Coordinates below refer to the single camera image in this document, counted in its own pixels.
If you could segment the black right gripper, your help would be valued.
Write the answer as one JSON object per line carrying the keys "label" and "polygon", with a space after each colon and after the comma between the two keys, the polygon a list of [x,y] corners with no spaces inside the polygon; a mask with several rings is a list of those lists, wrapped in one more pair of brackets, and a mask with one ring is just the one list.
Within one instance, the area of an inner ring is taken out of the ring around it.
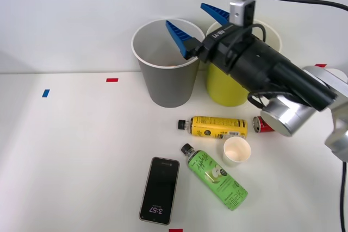
{"label": "black right gripper", "polygon": [[201,3],[201,9],[222,25],[208,34],[203,42],[168,20],[165,23],[166,28],[185,60],[199,55],[202,62],[211,63],[225,74],[230,74],[237,60],[257,37],[250,30],[243,33],[242,27],[229,24],[229,13],[224,10],[205,3]]}

